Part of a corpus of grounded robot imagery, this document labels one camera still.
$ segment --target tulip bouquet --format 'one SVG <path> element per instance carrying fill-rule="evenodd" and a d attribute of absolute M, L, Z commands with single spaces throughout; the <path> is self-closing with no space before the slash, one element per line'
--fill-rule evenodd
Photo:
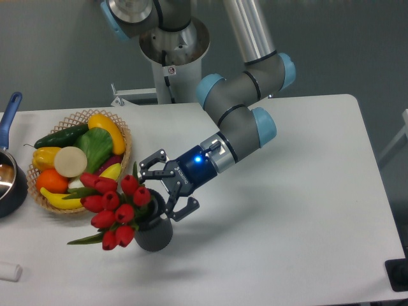
<path fill-rule="evenodd" d="M 120 182 L 123 193 L 118 193 L 118 182 L 110 178 L 83 173 L 80 177 L 81 204 L 96 215 L 91 225 L 98 229 L 96 235 L 68 242 L 68 244 L 102 243 L 104 250 L 112 250 L 118 245 L 126 247 L 135 237 L 139 222 L 152 213 L 149 203 L 154 200 L 153 190 L 140 185 L 137 170 L 126 175 Z"/>

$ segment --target black vase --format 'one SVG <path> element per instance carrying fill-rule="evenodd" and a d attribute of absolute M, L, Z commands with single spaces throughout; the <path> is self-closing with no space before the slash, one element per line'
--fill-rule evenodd
<path fill-rule="evenodd" d="M 173 237 L 173 226 L 169 218 L 161 217 L 164 211 L 164 199 L 157 192 L 149 189 L 155 197 L 149 205 L 152 205 L 150 217 L 139 222 L 139 230 L 135 232 L 135 240 L 138 245 L 149 252 L 157 252 L 164 249 Z"/>

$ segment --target wicker basket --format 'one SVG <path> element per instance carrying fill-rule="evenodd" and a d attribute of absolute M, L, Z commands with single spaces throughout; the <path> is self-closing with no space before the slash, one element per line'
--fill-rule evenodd
<path fill-rule="evenodd" d="M 58 132 L 62 129 L 69 128 L 71 126 L 77 126 L 79 124 L 83 124 L 88 122 L 89 117 L 94 115 L 95 113 L 102 113 L 103 115 L 111 118 L 114 123 L 116 123 L 117 127 L 121 131 L 126 144 L 126 151 L 123 156 L 122 160 L 122 169 L 120 171 L 119 178 L 123 176 L 126 166 L 129 163 L 129 158 L 131 154 L 131 147 L 132 147 L 132 137 L 130 134 L 130 130 L 127 127 L 128 125 L 117 115 L 114 115 L 110 112 L 106 112 L 104 110 L 84 110 L 82 112 L 77 112 L 71 114 L 69 117 L 65 117 L 63 121 L 60 121 L 58 126 L 55 126 L 53 130 L 51 130 L 50 134 Z M 36 181 L 40 175 L 40 171 L 35 168 L 32 164 L 29 165 L 29 169 L 27 171 L 27 184 L 28 184 L 28 193 L 34 198 L 35 202 L 43 207 L 44 209 L 55 212 L 56 214 L 77 214 L 79 212 L 84 212 L 86 209 L 84 207 L 80 207 L 77 209 L 59 209 L 51 204 L 49 204 L 48 200 L 38 192 L 36 188 Z"/>

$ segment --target banana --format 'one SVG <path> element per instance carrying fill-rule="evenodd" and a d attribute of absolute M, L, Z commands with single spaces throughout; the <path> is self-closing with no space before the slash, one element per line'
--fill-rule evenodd
<path fill-rule="evenodd" d="M 48 202 L 59 209 L 76 209 L 82 207 L 81 199 L 63 200 L 68 194 L 51 193 L 44 187 L 40 189 L 40 193 L 47 198 Z"/>

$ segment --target yellow bell pepper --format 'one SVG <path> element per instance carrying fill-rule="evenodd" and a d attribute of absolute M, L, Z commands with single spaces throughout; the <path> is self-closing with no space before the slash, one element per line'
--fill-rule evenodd
<path fill-rule="evenodd" d="M 101 173 L 100 177 L 107 177 L 109 179 L 111 178 L 112 180 L 117 180 L 119 178 L 121 169 L 122 166 L 120 163 L 112 164 Z"/>
<path fill-rule="evenodd" d="M 39 171 L 54 169 L 54 157 L 61 150 L 59 147 L 42 147 L 34 151 L 31 163 Z"/>
<path fill-rule="evenodd" d="M 122 133 L 119 131 L 119 128 L 111 118 L 103 115 L 102 113 L 96 113 L 92 115 L 88 120 L 88 128 L 92 129 L 94 127 L 105 129 L 109 132 L 113 142 L 113 154 L 122 155 L 123 153 L 125 153 L 125 139 L 122 136 Z"/>
<path fill-rule="evenodd" d="M 62 193 L 51 193 L 48 190 L 46 190 L 44 187 L 40 189 L 40 193 L 46 197 L 48 202 L 56 208 L 59 209 L 76 209 L 82 207 L 81 204 L 81 199 L 68 199 L 64 200 L 68 194 L 62 194 Z"/>

